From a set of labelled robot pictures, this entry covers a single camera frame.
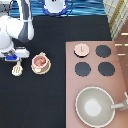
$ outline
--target kitchen counter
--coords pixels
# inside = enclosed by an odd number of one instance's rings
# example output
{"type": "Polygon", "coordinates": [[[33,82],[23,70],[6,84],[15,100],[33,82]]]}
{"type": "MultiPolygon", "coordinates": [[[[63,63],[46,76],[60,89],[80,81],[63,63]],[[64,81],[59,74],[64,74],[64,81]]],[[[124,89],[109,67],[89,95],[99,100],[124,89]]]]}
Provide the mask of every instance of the kitchen counter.
{"type": "MultiPolygon", "coordinates": [[[[90,128],[84,124],[78,117],[75,110],[75,100],[78,93],[88,87],[97,86],[106,90],[114,100],[114,103],[120,103],[125,100],[126,91],[119,58],[114,41],[76,41],[66,43],[66,128],[90,128]],[[84,58],[79,58],[74,54],[74,48],[77,44],[87,44],[90,51],[84,58]],[[96,54],[96,47],[106,45],[111,49],[108,57],[102,58],[96,54]],[[91,71],[87,76],[78,76],[75,72],[75,65],[79,62],[89,64],[91,71]],[[111,76],[103,76],[98,71],[101,62],[110,62],[115,72],[111,76]]],[[[127,128],[128,110],[116,110],[112,122],[105,128],[127,128]]]]}

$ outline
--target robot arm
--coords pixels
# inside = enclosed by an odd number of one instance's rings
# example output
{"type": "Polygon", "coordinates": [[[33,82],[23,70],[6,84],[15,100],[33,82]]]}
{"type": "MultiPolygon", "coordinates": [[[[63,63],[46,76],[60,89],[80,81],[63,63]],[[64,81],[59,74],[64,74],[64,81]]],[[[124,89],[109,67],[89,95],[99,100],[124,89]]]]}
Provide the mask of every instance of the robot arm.
{"type": "Polygon", "coordinates": [[[0,52],[9,53],[14,49],[12,38],[28,42],[34,36],[30,0],[17,0],[20,19],[10,16],[0,18],[0,52]]]}

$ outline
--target wall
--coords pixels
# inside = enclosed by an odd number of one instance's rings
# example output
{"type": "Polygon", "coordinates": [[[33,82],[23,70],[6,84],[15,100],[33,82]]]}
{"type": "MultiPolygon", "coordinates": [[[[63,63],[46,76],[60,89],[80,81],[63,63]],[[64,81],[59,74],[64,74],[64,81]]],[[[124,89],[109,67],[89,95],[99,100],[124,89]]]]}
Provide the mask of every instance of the wall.
{"type": "Polygon", "coordinates": [[[121,28],[128,19],[128,1],[127,0],[104,0],[104,7],[108,16],[108,22],[111,30],[111,37],[116,39],[121,28]]]}

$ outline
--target bowl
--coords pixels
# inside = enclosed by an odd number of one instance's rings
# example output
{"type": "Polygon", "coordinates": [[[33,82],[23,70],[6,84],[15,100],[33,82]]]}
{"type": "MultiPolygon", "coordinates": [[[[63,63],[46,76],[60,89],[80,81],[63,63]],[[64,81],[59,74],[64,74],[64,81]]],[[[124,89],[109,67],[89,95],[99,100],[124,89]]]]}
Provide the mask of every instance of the bowl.
{"type": "Polygon", "coordinates": [[[107,126],[114,118],[112,97],[99,87],[87,87],[76,98],[76,112],[87,125],[100,128],[107,126]]]}

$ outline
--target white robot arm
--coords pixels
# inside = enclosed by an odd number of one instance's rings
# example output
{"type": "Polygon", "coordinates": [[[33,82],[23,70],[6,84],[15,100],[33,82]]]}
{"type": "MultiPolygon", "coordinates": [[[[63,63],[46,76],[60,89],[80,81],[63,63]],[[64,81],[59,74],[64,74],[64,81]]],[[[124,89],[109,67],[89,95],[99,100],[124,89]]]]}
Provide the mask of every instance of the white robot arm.
{"type": "Polygon", "coordinates": [[[10,16],[0,18],[0,57],[16,55],[18,58],[28,58],[29,51],[25,48],[14,49],[12,38],[28,42],[34,37],[30,0],[17,0],[20,19],[10,16]]]}

